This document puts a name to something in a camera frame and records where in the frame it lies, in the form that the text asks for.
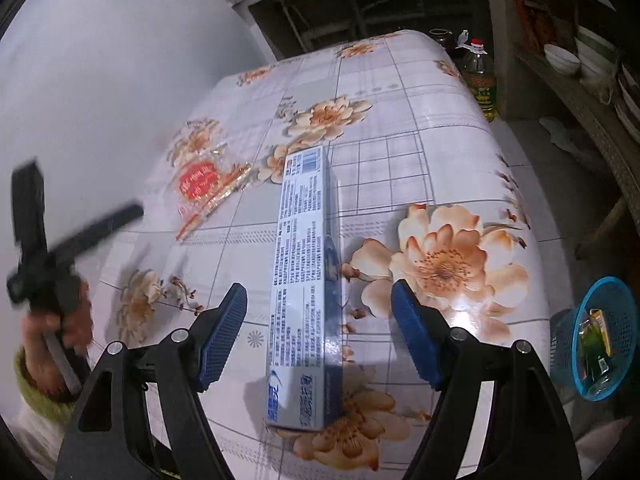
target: white wall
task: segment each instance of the white wall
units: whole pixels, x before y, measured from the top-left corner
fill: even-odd
[[[52,242],[133,197],[207,89],[263,63],[225,0],[27,0],[0,41],[0,279],[17,263],[17,164],[38,157]],[[80,265],[90,284],[99,263]],[[1,293],[3,416],[19,406],[21,315]]]

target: floral tablecloth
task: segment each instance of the floral tablecloth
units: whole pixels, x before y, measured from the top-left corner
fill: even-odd
[[[175,168],[225,135],[256,165],[183,243],[164,196]],[[264,425],[276,219],[287,153],[325,144],[340,183],[345,416],[315,434]],[[105,345],[160,341],[249,297],[222,378],[201,395],[238,479],[399,479],[434,410],[390,315],[404,278],[425,306],[480,339],[529,340],[548,363],[548,305],[520,193],[483,114],[444,50],[402,31],[320,50],[212,89],[145,184],[145,219],[113,241],[94,286],[93,360]],[[478,464],[491,401],[482,388],[461,473]],[[169,444],[154,385],[153,433]]]

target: cooking oil bottle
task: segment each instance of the cooking oil bottle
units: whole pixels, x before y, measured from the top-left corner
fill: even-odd
[[[494,62],[484,50],[482,40],[471,40],[471,46],[462,46],[469,50],[462,62],[462,75],[466,85],[478,101],[486,120],[493,121],[497,86]]]

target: green sleeve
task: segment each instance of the green sleeve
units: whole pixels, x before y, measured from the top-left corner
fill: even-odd
[[[24,370],[24,348],[20,348],[14,357],[14,372],[22,398],[38,415],[51,422],[66,426],[71,419],[71,413],[76,402],[55,402],[49,399],[49,397],[29,384],[24,377]]]

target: stacked plate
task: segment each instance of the stacked plate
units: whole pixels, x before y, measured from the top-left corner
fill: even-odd
[[[616,114],[629,134],[640,142],[640,78],[623,63],[618,84],[622,99],[616,100]]]
[[[619,49],[588,28],[578,26],[575,37],[580,59],[580,83],[600,102],[608,105],[611,101],[614,77],[618,70]]]
[[[615,45],[582,26],[578,26],[575,45],[583,64],[587,60],[587,65],[595,66],[612,76],[616,74],[620,51]]]

